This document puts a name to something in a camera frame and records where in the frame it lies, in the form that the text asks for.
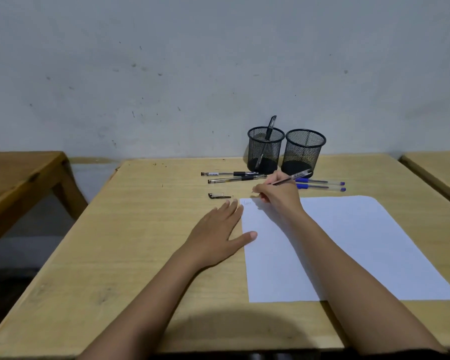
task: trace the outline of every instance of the pen holder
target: pen holder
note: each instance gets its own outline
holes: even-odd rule
[[[291,176],[292,174],[313,169],[317,164],[318,155],[327,139],[319,132],[296,128],[290,130],[286,135],[285,154],[283,155],[282,172]]]
[[[250,172],[272,174],[277,170],[278,157],[285,133],[273,128],[270,139],[266,140],[267,126],[258,126],[248,130],[248,161],[246,163]]]

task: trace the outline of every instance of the paper sheet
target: paper sheet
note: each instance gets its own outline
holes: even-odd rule
[[[251,198],[240,203],[243,232],[258,232],[245,246],[248,300],[324,300],[318,282],[307,274],[305,257],[298,257],[293,236],[280,228],[271,205]],[[338,246],[398,299],[450,300],[450,285],[376,199],[316,197],[301,203]]]

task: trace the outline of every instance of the desk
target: desk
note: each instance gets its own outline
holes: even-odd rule
[[[246,166],[241,158],[122,163],[0,324],[0,358],[83,351],[221,204],[207,193],[250,197],[257,181],[207,185],[200,172],[217,169]],[[450,202],[401,163],[385,154],[321,156],[314,177],[378,199],[450,282]],[[240,234],[239,223],[232,237]],[[406,305],[450,347],[450,301]],[[249,303],[241,249],[197,276],[158,351],[341,348],[329,316],[320,302]]]
[[[63,152],[0,152],[0,237],[50,190],[74,219],[87,207]]]
[[[400,161],[450,200],[450,151],[407,152]]]

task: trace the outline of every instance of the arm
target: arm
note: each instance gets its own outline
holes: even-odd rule
[[[295,182],[276,171],[253,188],[289,225],[318,278],[333,313],[353,347],[362,355],[410,349],[446,352],[428,329],[378,280],[346,254],[307,215]]]
[[[144,359],[158,344],[178,302],[201,269],[214,266],[257,237],[228,240],[243,206],[228,200],[208,212],[137,297],[85,349],[78,360]]]

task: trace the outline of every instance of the desk surface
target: desk surface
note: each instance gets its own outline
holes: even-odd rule
[[[400,161],[450,200],[450,151],[407,152]]]
[[[27,189],[27,182],[67,157],[61,151],[0,151],[0,213]]]
[[[249,197],[256,181],[207,185],[202,171],[245,170],[241,158],[124,162],[0,324],[0,358],[79,354],[138,294],[220,201]],[[375,197],[450,283],[450,202],[384,154],[319,158],[315,177]],[[335,195],[301,190],[302,196]],[[241,233],[237,225],[232,236]],[[406,306],[450,347],[450,301]],[[241,249],[187,290],[161,352],[343,346],[320,302],[249,303]]]

